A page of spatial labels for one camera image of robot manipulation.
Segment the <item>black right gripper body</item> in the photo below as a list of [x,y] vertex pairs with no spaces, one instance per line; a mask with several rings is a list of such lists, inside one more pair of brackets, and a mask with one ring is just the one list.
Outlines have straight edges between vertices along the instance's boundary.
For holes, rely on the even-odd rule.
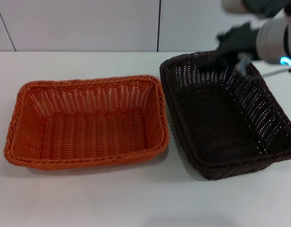
[[219,33],[216,36],[219,45],[215,50],[215,62],[223,67],[235,66],[243,54],[248,55],[251,61],[260,60],[257,53],[258,34],[259,29],[252,29],[249,22]]

